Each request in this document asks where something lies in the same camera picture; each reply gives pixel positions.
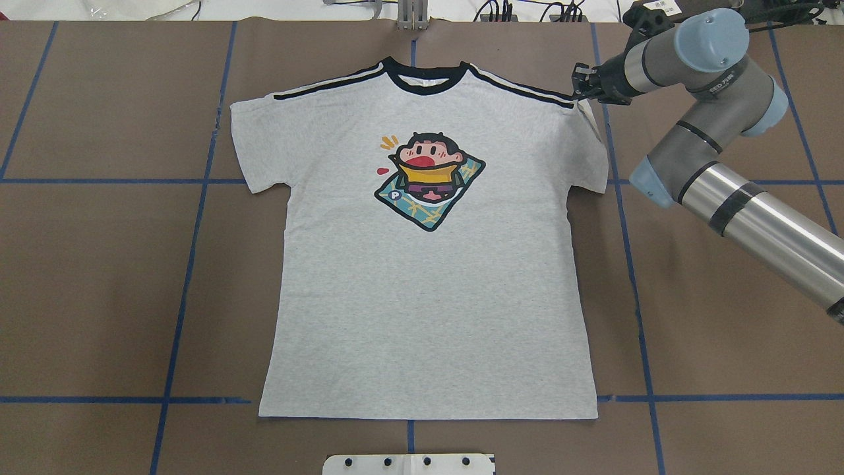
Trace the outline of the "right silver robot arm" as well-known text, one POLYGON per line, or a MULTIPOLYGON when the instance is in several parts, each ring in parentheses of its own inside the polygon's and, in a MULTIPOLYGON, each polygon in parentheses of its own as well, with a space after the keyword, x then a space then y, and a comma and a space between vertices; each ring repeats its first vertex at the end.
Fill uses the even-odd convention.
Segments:
POLYGON ((682 85, 694 104, 630 175, 663 208, 680 204, 842 322, 840 237, 720 162, 738 137, 757 137, 789 109, 777 81, 748 57, 750 31, 730 8, 673 24, 666 12, 637 6, 624 51, 572 72, 576 98, 629 105, 642 94, 682 85))

